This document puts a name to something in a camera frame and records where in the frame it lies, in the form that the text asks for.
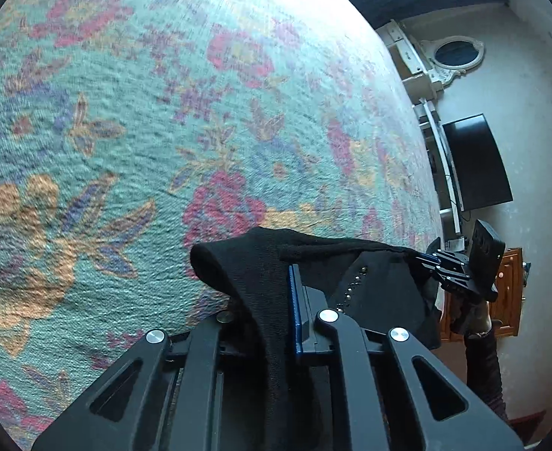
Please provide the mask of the right hand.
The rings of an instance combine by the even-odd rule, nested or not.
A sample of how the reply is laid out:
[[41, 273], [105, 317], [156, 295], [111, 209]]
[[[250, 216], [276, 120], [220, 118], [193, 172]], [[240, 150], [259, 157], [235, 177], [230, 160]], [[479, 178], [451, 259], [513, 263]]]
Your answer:
[[464, 331], [464, 337], [469, 339], [484, 338], [494, 328], [490, 316], [490, 304], [482, 300], [477, 306], [472, 306], [467, 318], [467, 326]]

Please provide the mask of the right forearm dark sleeve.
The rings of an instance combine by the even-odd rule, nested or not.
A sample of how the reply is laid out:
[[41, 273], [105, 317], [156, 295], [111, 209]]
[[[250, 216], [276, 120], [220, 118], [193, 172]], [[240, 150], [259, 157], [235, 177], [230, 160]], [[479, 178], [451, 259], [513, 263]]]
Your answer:
[[464, 338], [466, 386], [502, 421], [508, 421], [494, 329]]

